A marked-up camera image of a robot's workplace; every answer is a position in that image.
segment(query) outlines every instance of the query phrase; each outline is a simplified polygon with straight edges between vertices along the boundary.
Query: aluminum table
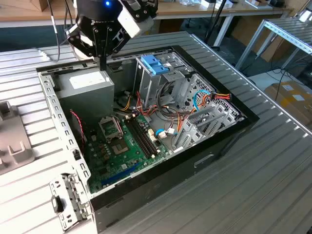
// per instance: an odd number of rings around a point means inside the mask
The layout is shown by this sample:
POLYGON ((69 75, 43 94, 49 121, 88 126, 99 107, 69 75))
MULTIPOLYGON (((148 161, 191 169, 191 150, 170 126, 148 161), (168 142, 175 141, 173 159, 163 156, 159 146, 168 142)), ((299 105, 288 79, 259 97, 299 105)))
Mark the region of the aluminum table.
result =
POLYGON ((287 66, 287 64, 293 59, 293 57, 299 50, 303 50, 308 54, 312 53, 312 25, 302 23, 297 18, 271 20, 264 19, 259 25, 255 34, 253 35, 251 41, 247 45, 239 61, 237 62, 235 66, 237 70, 239 70, 244 64, 248 54, 254 47, 257 39, 261 35, 261 32, 264 28, 270 29, 271 33, 257 52, 258 55, 260 55, 263 50, 265 50, 265 48, 270 44, 275 35, 279 35, 280 37, 297 47, 295 51, 290 55, 290 57, 286 60, 286 62, 282 65, 282 68, 285 68, 287 66))
MULTIPOLYGON (((182 46, 260 116, 223 158, 107 229, 105 234, 306 233, 312 225, 312 134, 186 32, 132 39, 121 51, 182 46)), ((56 47, 44 48, 56 58, 56 47)), ((69 46, 60 62, 75 61, 69 46)), ((0 176, 1 233, 62 233, 48 183, 70 169, 35 67, 35 50, 0 53, 0 100, 17 105, 36 160, 0 176)), ((95 234, 91 220, 69 233, 95 234)))

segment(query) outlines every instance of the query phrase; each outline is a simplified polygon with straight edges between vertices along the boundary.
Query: ram slot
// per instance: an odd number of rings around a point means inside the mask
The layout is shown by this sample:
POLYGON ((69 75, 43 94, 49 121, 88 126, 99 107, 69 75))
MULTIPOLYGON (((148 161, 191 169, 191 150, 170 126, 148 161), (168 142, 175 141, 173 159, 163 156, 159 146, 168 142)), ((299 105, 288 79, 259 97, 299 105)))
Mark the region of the ram slot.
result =
POLYGON ((141 129, 140 125, 134 120, 127 120, 126 126, 131 132, 132 136, 143 150, 147 158, 150 158, 152 155, 157 154, 156 147, 150 142, 144 131, 141 129))

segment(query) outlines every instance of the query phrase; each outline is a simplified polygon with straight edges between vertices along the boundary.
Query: expansion slot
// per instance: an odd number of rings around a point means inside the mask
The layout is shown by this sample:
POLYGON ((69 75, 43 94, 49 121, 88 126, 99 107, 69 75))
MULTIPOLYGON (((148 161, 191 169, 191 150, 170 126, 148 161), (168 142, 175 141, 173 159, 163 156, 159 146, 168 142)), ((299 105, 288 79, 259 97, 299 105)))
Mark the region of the expansion slot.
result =
POLYGON ((133 165, 132 167, 130 168, 127 168, 126 170, 122 171, 122 172, 119 172, 118 174, 108 178, 108 179, 104 179, 101 181, 101 184, 102 185, 106 185, 106 184, 110 184, 112 182, 115 182, 125 176, 128 176, 131 172, 134 172, 136 170, 136 168, 140 165, 141 163, 137 163, 135 165, 133 165))
POLYGON ((135 118, 125 120, 125 124, 147 158, 157 155, 157 149, 149 140, 135 118))

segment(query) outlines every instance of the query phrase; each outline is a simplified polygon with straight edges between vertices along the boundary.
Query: blue drive bay latch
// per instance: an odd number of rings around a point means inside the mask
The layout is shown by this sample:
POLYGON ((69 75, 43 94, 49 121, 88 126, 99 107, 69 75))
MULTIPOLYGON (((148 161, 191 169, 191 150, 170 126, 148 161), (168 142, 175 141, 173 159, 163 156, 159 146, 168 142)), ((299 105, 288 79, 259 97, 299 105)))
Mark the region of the blue drive bay latch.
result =
POLYGON ((151 70, 154 75, 169 72, 167 67, 164 67, 160 60, 156 59, 154 55, 143 55, 141 61, 151 70))

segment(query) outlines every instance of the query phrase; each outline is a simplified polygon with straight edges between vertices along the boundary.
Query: desk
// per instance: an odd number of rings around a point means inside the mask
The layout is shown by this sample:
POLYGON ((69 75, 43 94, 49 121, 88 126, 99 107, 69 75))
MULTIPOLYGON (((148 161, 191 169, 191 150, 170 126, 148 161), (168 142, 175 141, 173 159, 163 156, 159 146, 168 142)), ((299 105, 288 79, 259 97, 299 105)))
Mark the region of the desk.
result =
MULTIPOLYGON (((306 233, 311 226, 312 133, 194 35, 132 39, 121 54, 180 45, 260 120, 221 159, 117 222, 105 234, 306 233)), ((56 58, 56 47, 42 50, 56 58)), ((75 61, 62 46, 60 63, 75 61)), ((70 172, 36 67, 52 65, 36 50, 0 53, 0 100, 16 105, 35 161, 0 176, 0 230, 62 234, 49 181, 70 172)), ((95 234, 88 221, 69 234, 95 234)))
MULTIPOLYGON (((74 8, 69 4, 71 13, 73 14, 74 8)), ((16 7, 0 5, 0 28, 1 27, 25 27, 25 26, 41 26, 51 25, 50 11, 45 9, 43 12, 30 11, 16 7)), ((56 24, 63 24, 65 8, 63 0, 53 0, 52 8, 56 24)), ((250 15, 280 15, 282 18, 286 17, 290 9, 256 9, 240 0, 232 8, 224 8, 221 16, 226 17, 214 46, 219 46, 224 38, 227 29, 234 16, 250 16, 250 15)), ((184 6, 179 2, 159 2, 158 16, 156 20, 166 19, 183 19, 183 18, 201 18, 210 17, 212 9, 203 9, 200 4, 195 6, 184 6)))

